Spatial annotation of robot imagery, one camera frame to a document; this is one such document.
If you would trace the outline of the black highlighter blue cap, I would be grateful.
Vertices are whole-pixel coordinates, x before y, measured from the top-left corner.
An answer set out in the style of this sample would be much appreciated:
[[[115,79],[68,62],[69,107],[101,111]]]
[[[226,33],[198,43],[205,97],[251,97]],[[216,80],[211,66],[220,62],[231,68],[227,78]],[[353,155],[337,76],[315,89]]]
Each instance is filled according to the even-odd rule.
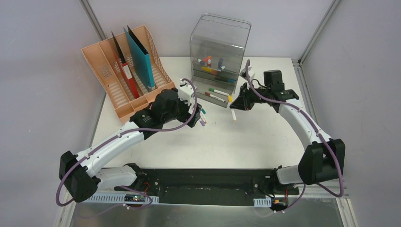
[[[235,80],[234,80],[234,79],[228,79],[228,78],[217,78],[217,80],[219,80],[219,81],[223,81],[223,82],[226,82],[226,83],[230,83],[230,84],[233,84],[233,83],[235,83]]]

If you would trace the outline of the white marker dark red cap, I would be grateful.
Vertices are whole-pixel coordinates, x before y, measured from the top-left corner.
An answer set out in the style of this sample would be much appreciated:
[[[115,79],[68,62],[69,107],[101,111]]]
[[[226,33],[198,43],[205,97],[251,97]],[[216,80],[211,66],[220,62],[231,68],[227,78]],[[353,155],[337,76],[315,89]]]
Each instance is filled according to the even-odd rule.
[[[214,99],[216,99],[216,100],[218,100],[218,101],[220,101],[220,102],[223,102],[223,103],[226,102],[225,99],[220,98],[220,97],[218,97],[218,96],[216,96],[216,95],[213,95],[213,94],[211,94],[211,93],[205,92],[204,94],[205,94],[206,96],[209,96],[209,97],[211,97],[211,98],[214,98]]]

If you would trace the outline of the white marker green cap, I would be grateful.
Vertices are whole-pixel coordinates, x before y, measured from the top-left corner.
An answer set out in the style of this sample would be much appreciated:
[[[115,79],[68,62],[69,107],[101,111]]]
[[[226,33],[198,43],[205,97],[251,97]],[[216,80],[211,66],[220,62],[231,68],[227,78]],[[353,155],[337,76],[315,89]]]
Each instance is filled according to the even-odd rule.
[[[214,89],[214,88],[209,88],[209,91],[211,91],[211,92],[215,92],[215,93],[218,93],[218,94],[221,94],[221,95],[224,95],[224,96],[230,96],[230,94],[229,94],[229,93],[226,93],[226,92],[223,92],[223,91],[220,91],[220,90]]]

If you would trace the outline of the dark blue small bottle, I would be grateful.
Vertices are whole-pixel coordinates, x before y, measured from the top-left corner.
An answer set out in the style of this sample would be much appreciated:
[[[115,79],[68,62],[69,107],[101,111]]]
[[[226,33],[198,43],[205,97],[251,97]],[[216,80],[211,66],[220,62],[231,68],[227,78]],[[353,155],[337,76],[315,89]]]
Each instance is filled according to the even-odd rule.
[[[218,61],[218,68],[219,69],[221,69],[221,67],[222,67],[223,60],[224,60],[223,58],[220,58],[219,61]]]

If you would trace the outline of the red orange small bottle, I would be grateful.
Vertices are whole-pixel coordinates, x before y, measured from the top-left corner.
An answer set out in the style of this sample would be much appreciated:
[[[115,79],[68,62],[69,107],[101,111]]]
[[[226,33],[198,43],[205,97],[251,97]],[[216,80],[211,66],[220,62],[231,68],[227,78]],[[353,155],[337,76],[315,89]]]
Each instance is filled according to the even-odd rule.
[[[207,57],[204,58],[202,61],[203,61],[203,62],[207,62],[209,59],[211,59],[211,56],[207,56]]]

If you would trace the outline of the smoked clear drawer box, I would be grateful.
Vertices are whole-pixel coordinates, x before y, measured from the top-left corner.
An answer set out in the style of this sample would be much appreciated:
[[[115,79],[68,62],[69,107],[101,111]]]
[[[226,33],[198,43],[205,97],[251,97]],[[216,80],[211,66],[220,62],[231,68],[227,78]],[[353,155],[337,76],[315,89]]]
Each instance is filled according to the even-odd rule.
[[[192,81],[198,92],[198,97],[226,108],[228,96],[209,91],[214,88],[230,95],[235,92],[236,84],[241,71],[242,61],[252,24],[245,20],[216,14],[205,13],[198,20],[190,37],[190,57],[192,68]],[[199,64],[198,59],[203,60],[211,56],[211,67]],[[222,66],[225,69],[219,74],[205,72],[201,67],[220,70],[218,61],[223,58]],[[234,79],[230,84],[217,80],[217,78]],[[208,92],[226,100],[225,103],[206,96]]]

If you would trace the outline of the teal folder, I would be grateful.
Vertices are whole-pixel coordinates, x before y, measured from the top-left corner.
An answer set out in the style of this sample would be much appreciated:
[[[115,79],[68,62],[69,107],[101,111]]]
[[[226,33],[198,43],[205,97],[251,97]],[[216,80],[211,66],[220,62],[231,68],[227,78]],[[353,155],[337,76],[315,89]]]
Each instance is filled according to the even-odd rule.
[[[135,73],[145,89],[151,92],[156,88],[156,84],[154,82],[150,54],[129,26],[127,26],[127,29],[124,28],[124,32]]]

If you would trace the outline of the red folder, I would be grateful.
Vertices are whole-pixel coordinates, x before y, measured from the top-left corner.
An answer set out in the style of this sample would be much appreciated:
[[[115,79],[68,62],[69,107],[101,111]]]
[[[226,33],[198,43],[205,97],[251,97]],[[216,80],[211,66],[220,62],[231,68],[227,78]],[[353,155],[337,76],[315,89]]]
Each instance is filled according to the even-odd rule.
[[[120,69],[122,77],[123,77],[125,83],[127,84],[128,89],[130,90],[130,93],[133,95],[133,98],[134,99],[139,98],[140,95],[139,95],[136,83],[133,79],[133,75],[130,70],[130,67],[123,55],[123,52],[119,46],[119,43],[118,43],[114,33],[112,33],[112,36],[113,36],[113,44],[114,44],[115,50],[116,50],[116,52],[114,52],[114,56],[116,58],[117,65]]]

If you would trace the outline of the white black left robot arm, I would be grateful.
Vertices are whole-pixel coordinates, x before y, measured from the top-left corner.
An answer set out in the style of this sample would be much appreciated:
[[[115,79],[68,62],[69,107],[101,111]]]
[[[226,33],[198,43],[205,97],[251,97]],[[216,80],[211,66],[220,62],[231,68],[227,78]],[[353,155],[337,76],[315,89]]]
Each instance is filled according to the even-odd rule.
[[[201,110],[197,91],[190,85],[164,89],[103,141],[77,154],[66,151],[60,157],[56,204],[63,207],[72,201],[83,202],[100,189],[116,186],[141,190],[144,174],[139,168],[105,165],[157,132],[175,131],[185,125],[193,128],[201,118]]]

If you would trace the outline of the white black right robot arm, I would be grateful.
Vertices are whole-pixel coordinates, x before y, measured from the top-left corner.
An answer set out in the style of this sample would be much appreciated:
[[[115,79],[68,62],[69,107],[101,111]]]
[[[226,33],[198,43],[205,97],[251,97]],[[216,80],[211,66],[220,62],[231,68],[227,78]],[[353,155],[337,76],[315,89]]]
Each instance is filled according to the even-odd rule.
[[[305,151],[297,165],[279,168],[268,186],[275,194],[282,193],[290,183],[317,184],[337,179],[343,174],[345,144],[325,133],[310,115],[303,110],[299,96],[285,89],[280,70],[263,73],[264,85],[251,88],[245,82],[231,109],[248,111],[266,103],[283,117],[300,139]]]

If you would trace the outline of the peach plastic file organizer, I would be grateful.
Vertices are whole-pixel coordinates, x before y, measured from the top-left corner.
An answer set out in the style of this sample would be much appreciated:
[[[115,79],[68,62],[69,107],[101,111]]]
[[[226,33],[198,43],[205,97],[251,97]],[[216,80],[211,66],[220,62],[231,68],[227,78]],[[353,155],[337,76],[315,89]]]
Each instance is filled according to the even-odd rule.
[[[151,33],[145,26],[132,30],[150,55],[155,88],[148,91],[134,71],[134,61],[124,33],[82,49],[91,70],[106,91],[121,123],[148,106],[164,89],[175,87],[164,70]]]

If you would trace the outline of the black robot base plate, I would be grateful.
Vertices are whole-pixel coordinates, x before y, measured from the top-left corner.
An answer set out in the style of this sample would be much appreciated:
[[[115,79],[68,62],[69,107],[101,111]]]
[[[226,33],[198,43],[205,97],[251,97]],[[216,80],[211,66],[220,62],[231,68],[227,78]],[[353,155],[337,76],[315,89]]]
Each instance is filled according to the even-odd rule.
[[[128,187],[157,196],[162,204],[253,206],[255,199],[298,195],[280,184],[275,169],[143,168]]]

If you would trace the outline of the aluminium frame rail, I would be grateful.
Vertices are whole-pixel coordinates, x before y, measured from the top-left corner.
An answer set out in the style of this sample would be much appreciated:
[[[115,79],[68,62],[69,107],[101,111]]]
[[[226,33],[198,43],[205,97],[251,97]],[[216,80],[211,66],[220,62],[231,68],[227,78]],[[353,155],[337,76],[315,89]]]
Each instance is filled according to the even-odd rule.
[[[344,227],[358,227],[359,224],[357,222],[357,218],[347,189],[344,190],[344,194],[341,198],[336,198],[336,203],[338,206],[342,225]]]

